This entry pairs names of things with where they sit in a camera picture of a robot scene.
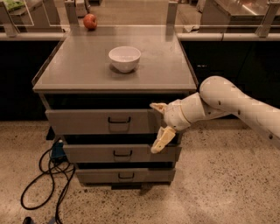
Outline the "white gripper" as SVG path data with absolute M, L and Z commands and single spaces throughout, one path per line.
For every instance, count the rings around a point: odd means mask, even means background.
M 176 136 L 176 131 L 184 130 L 192 123 L 206 117 L 203 102 L 199 93 L 191 94 L 183 100 L 176 100 L 168 105 L 166 103 L 151 103 L 150 107 L 157 112 L 164 114 L 164 121 L 167 127 L 161 127 L 157 138 L 150 151 L 159 153 Z

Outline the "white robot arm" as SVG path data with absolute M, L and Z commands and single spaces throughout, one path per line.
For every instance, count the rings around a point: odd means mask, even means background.
M 244 94 L 235 84 L 220 76 L 203 80 L 199 91 L 182 100 L 150 105 L 163 115 L 166 126 L 160 128 L 151 146 L 159 153 L 175 134 L 202 120 L 234 115 L 271 144 L 280 148 L 280 109 Z

